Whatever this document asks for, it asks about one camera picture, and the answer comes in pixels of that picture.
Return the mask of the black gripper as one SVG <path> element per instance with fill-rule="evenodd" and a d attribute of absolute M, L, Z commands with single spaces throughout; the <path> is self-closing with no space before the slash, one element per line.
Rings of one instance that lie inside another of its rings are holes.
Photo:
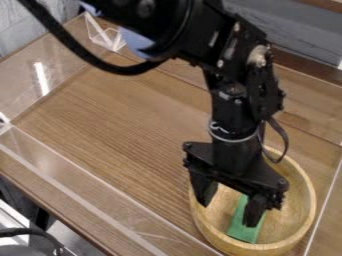
<path fill-rule="evenodd" d="M 289 181 L 266 162 L 257 139 L 229 143 L 186 141 L 183 166 L 198 203 L 207 207 L 224 184 L 250 197 L 245 207 L 244 225 L 257 227 L 266 210 L 281 209 Z"/>

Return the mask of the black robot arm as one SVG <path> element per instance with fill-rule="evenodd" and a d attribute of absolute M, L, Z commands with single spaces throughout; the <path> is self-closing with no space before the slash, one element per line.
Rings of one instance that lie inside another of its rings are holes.
<path fill-rule="evenodd" d="M 211 142 L 187 142 L 185 166 L 197 201 L 209 205 L 218 187 L 244 193 L 242 223 L 258 225 L 266 211 L 282 206 L 290 184 L 264 146 L 265 129 L 286 94 L 274 73 L 266 33 L 228 9 L 226 0 L 79 0 L 86 10 L 114 22 L 143 61 L 118 66 L 79 43 L 38 0 L 18 0 L 61 43 L 97 68 L 139 75 L 170 59 L 202 69 L 211 95 Z"/>

